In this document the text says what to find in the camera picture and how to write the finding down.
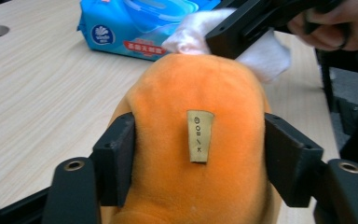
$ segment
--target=table surface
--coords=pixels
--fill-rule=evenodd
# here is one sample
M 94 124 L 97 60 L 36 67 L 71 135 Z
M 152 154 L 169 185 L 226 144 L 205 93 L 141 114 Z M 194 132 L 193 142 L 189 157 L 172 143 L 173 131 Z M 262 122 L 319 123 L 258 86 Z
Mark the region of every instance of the table surface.
M 0 208 L 50 185 L 55 167 L 88 157 L 127 89 L 152 63 L 90 50 L 76 31 L 78 0 L 0 5 Z M 290 69 L 265 85 L 274 114 L 337 158 L 312 48 L 278 34 Z M 310 208 L 282 206 L 279 223 L 313 223 Z

